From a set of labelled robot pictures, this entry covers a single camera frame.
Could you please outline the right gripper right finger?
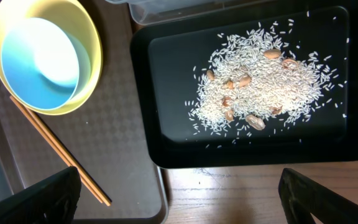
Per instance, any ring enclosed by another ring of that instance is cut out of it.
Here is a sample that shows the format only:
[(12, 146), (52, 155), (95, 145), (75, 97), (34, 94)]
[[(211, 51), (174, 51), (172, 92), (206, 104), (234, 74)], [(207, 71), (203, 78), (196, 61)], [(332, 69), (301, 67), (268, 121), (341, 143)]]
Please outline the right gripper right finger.
[(358, 205), (303, 174), (282, 172), (278, 192), (288, 223), (358, 223)]

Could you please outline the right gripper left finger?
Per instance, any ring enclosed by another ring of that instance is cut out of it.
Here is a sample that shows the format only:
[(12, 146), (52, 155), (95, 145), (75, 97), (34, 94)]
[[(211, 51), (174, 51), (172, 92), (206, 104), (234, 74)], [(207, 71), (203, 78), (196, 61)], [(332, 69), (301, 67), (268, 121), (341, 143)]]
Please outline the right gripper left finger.
[(68, 167), (0, 201), (0, 223), (72, 223), (81, 179)]

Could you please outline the wooden chopstick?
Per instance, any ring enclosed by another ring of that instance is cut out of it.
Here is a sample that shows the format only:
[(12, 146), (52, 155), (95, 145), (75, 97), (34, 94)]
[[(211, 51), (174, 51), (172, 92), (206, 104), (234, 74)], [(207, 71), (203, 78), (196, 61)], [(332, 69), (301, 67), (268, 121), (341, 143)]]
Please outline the wooden chopstick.
[[(39, 132), (39, 134), (48, 142), (51, 148), (58, 154), (58, 156), (64, 161), (67, 166), (73, 166), (73, 164), (66, 158), (62, 151), (52, 142), (52, 140), (47, 136), (43, 129), (38, 125), (35, 119), (29, 114), (28, 110), (22, 106), (13, 96), (9, 97), (11, 101), (18, 107), (21, 113), (29, 120), (33, 127)], [(80, 175), (82, 184), (93, 194), (93, 196), (100, 202), (103, 203), (101, 198), (97, 193), (89, 186), (85, 179)]]
[(89, 184), (89, 186), (97, 193), (97, 195), (101, 198), (103, 203), (105, 203), (107, 206), (110, 206), (111, 202), (107, 198), (107, 196), (104, 193), (102, 193), (102, 191), (99, 187), (96, 186), (95, 182), (93, 180), (91, 180), (91, 177), (85, 172), (85, 170), (80, 166), (80, 164), (70, 154), (70, 152), (62, 145), (62, 143), (52, 134), (51, 130), (49, 130), (48, 127), (46, 127), (46, 125), (44, 125), (44, 123), (40, 120), (40, 118), (37, 117), (37, 115), (33, 111), (31, 111), (29, 109), (27, 109), (27, 110), (28, 110), (29, 114), (38, 123), (38, 125), (47, 134), (47, 136), (52, 140), (52, 142), (62, 151), (62, 153), (73, 164), (73, 166), (77, 168), (79, 174), (82, 175), (82, 177)]

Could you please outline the blue bowl with rice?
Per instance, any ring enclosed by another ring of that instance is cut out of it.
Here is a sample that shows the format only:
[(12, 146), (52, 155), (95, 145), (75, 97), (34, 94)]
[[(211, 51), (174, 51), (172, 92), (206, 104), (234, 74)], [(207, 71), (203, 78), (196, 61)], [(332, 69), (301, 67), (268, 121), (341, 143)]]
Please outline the blue bowl with rice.
[(39, 110), (54, 110), (78, 96), (91, 76), (83, 44), (54, 23), (29, 18), (14, 26), (1, 49), (4, 78), (14, 94)]

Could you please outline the yellow round plate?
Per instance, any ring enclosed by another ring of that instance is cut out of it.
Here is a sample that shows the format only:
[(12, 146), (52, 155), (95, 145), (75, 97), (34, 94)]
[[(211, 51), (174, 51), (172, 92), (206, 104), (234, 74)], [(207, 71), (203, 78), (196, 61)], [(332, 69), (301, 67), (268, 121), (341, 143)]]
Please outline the yellow round plate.
[[(59, 26), (76, 37), (88, 52), (91, 76), (83, 91), (67, 104), (54, 110), (39, 110), (20, 100), (9, 87), (1, 65), (2, 43), (7, 33), (18, 23), (29, 18), (41, 18)], [(103, 53), (101, 39), (94, 22), (79, 1), (1, 1), (0, 2), (0, 80), (8, 92), (28, 109), (46, 115), (70, 113), (90, 97), (101, 76)]]

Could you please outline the brown serving tray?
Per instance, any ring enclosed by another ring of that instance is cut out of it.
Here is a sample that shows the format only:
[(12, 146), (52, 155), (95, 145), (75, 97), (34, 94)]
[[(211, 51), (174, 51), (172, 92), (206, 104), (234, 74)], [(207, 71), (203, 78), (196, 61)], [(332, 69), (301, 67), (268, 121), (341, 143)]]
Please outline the brown serving tray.
[[(82, 188), (76, 223), (163, 223), (168, 203), (160, 169), (145, 140), (129, 52), (128, 8), (83, 1), (101, 36), (103, 69), (90, 98), (45, 124), (112, 200), (100, 203)], [(0, 81), (0, 163), (9, 190), (17, 193), (65, 168), (65, 163), (10, 100)]]

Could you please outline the black plastic tray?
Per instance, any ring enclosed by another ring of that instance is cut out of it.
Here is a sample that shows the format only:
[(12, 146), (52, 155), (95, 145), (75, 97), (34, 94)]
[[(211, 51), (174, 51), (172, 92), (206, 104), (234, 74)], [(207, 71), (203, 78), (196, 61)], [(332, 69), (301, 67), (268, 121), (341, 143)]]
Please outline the black plastic tray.
[[(310, 120), (270, 119), (262, 131), (231, 123), (221, 134), (189, 116), (198, 77), (224, 35), (283, 29), (299, 59), (335, 69), (333, 88)], [(149, 155), (166, 169), (358, 160), (358, 1), (255, 1), (147, 26), (131, 40)]]

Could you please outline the pile of white rice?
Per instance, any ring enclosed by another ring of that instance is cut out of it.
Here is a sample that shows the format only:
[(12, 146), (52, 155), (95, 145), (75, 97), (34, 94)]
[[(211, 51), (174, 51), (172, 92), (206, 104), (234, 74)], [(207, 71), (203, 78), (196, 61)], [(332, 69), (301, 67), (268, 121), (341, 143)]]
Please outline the pile of white rice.
[(186, 141), (238, 142), (292, 130), (336, 138), (347, 126), (348, 15), (342, 8), (238, 24), (214, 37), (208, 66), (194, 67)]

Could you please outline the clear plastic bin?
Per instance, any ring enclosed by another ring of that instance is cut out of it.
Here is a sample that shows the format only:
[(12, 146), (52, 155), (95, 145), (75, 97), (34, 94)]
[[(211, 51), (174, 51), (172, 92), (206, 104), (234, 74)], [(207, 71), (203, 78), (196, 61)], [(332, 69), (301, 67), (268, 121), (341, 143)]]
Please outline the clear plastic bin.
[(262, 3), (259, 0), (106, 0), (106, 2), (127, 4), (132, 19), (142, 26)]

